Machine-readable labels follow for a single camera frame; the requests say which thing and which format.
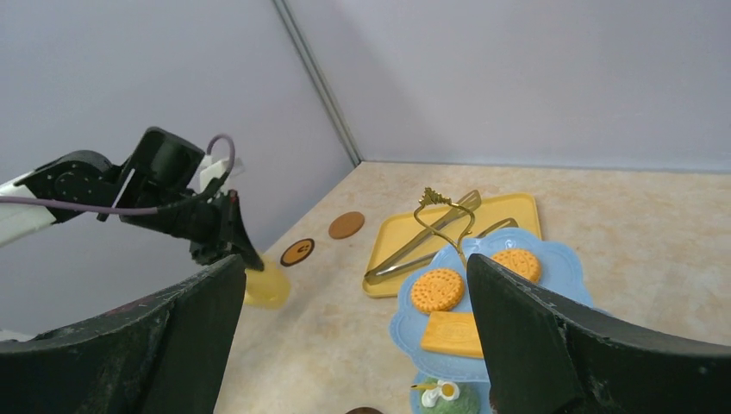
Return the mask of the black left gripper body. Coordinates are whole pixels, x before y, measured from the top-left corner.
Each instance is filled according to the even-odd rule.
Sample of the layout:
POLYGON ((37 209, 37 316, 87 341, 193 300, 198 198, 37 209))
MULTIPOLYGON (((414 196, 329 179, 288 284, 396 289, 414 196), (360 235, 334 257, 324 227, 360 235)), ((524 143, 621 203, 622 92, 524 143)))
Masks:
POLYGON ((220 138, 205 149, 159 127, 142 135, 132 155, 123 164, 129 181, 117 200, 120 221, 189 241, 191 258, 207 266, 228 255, 221 238, 224 211, 220 192, 222 179, 213 178, 200 191, 189 187, 205 156, 220 138), (140 214, 140 210, 152 210, 140 214))

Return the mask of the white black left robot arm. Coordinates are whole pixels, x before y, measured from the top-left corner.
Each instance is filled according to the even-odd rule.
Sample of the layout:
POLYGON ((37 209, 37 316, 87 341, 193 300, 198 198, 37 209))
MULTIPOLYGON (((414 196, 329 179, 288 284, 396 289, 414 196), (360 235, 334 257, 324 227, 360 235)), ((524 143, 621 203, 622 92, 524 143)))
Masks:
POLYGON ((189 183, 209 148, 157 127, 145 131, 121 165, 91 151, 71 152, 1 186, 1 243, 8 245, 85 212, 190 242, 200 266, 237 254, 262 271, 245 230, 240 197, 224 184, 231 169, 194 191, 189 183))

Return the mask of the square orange biscuit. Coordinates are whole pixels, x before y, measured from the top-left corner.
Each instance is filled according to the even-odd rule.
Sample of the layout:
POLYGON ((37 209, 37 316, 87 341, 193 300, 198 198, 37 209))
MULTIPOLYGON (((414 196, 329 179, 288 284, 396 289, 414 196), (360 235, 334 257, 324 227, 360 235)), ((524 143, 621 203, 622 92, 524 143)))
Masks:
POLYGON ((421 348, 428 352, 482 359, 483 350, 471 312, 434 311, 427 321, 421 348))

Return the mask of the round orange biscuit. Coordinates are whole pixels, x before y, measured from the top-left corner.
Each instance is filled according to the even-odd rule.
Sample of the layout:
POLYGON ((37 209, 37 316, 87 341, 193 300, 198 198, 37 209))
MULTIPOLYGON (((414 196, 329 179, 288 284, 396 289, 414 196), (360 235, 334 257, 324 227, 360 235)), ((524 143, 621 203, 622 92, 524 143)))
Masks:
POLYGON ((538 257, 522 248, 509 248, 496 252, 491 258, 503 267, 535 284, 540 282, 542 265, 538 257))
POLYGON ((461 275, 449 268, 429 270, 412 285, 410 300, 423 314, 434 311, 450 311, 458 305, 465 294, 465 281, 461 275))

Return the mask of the black yellow round coaster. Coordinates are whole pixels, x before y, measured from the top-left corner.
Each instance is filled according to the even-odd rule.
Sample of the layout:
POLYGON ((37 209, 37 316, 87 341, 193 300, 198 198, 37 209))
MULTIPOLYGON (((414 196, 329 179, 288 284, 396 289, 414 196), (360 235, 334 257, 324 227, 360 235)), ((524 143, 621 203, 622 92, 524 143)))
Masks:
POLYGON ((279 263, 283 267, 292 267, 306 260, 314 251, 316 242, 312 238, 303 238, 292 243, 280 256, 279 263))

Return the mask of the yellow cup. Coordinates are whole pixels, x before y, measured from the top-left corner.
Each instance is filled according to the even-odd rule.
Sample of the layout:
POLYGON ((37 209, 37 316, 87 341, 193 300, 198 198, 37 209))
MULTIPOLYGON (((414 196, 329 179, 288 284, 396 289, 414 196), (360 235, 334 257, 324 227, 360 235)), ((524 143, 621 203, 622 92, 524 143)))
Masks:
POLYGON ((246 270, 247 284, 243 304, 266 310, 281 309, 289 299, 291 283, 274 260, 265 255, 261 259, 263 270, 246 270))

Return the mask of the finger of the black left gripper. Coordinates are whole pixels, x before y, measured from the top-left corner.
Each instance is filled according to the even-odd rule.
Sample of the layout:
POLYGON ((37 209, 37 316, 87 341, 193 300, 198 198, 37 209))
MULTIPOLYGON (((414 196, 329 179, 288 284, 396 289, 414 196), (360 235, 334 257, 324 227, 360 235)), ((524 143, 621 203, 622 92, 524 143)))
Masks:
POLYGON ((264 271, 265 263, 247 234, 236 190, 229 190, 222 197, 221 213, 222 230, 219 239, 225 243, 225 251, 229 254, 238 254, 243 259, 246 269, 264 271))

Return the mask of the light brown round coaster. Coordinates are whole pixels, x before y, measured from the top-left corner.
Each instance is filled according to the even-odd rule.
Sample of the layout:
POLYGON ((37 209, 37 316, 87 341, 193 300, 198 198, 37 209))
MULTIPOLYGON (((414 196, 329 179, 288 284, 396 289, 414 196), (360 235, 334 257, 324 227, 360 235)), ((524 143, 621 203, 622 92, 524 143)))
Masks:
POLYGON ((365 224, 365 216, 359 211, 348 211, 336 217, 328 227, 328 235, 335 240, 346 239, 359 232, 365 224))

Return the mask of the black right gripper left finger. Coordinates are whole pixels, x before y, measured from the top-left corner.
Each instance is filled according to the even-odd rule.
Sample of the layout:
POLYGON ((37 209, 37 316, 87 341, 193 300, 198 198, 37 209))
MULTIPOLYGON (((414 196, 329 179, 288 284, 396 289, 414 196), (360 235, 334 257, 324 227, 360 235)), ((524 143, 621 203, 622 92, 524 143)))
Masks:
POLYGON ((96 317, 2 342, 2 412, 211 413, 245 287, 232 255, 96 317))

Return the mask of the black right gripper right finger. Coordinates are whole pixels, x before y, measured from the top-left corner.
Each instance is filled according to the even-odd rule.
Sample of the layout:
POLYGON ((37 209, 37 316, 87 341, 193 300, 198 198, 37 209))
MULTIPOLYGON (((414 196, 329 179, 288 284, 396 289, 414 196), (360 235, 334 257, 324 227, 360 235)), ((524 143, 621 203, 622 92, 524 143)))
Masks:
POLYGON ((466 277, 498 412, 729 412, 728 346, 606 315, 481 254, 466 277))

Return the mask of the dark brown round coaster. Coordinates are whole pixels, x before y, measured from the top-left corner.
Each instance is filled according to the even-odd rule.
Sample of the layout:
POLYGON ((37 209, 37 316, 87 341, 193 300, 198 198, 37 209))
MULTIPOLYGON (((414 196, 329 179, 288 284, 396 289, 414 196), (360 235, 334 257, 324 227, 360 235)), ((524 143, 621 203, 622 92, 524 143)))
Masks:
POLYGON ((352 408, 346 414, 383 414, 383 412, 371 406, 360 406, 352 408))

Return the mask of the metal food tongs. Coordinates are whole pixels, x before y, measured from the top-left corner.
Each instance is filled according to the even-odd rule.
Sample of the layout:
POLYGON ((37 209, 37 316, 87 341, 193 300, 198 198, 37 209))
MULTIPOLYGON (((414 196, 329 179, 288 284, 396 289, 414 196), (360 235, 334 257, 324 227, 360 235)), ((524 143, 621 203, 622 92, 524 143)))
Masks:
MULTIPOLYGON (((466 208, 471 210, 471 213, 474 214, 474 211, 481 205, 482 203, 482 197, 477 190, 469 191, 464 196, 462 196, 460 199, 456 201, 457 204, 461 204, 465 206, 466 208)), ((468 213, 464 212, 460 209, 454 209, 449 205, 444 204, 432 204, 427 206, 425 210, 423 210, 419 217, 422 221, 425 223, 433 226, 437 230, 443 232, 447 237, 449 237, 444 231, 442 231, 448 224, 455 222, 459 220, 463 216, 469 216, 468 213), (442 218, 436 220, 433 223, 427 223, 424 218, 424 212, 427 210, 428 207, 440 207, 440 206, 448 206, 450 208, 450 211, 446 213, 445 216, 442 218)), ((497 229, 487 229, 482 234, 477 236, 477 238, 484 237, 488 235, 489 233, 497 230, 497 229)), ((408 255, 410 252, 414 251, 419 245, 423 244, 430 236, 435 236, 432 233, 428 232, 427 229, 423 227, 423 230, 418 233, 413 239, 411 239, 407 244, 403 245, 401 248, 399 248, 392 256, 388 257, 381 265, 376 266, 370 271, 367 271, 365 273, 365 280, 372 284, 378 284, 382 283, 383 281, 386 281, 387 279, 392 279, 400 274, 405 274, 406 272, 410 272, 411 270, 417 270, 422 267, 425 267, 428 265, 431 260, 434 258, 435 254, 439 251, 437 251, 435 254, 428 254, 425 255, 417 260, 412 260, 410 262, 407 262, 405 264, 398 265, 397 262, 403 259, 404 256, 408 255)))

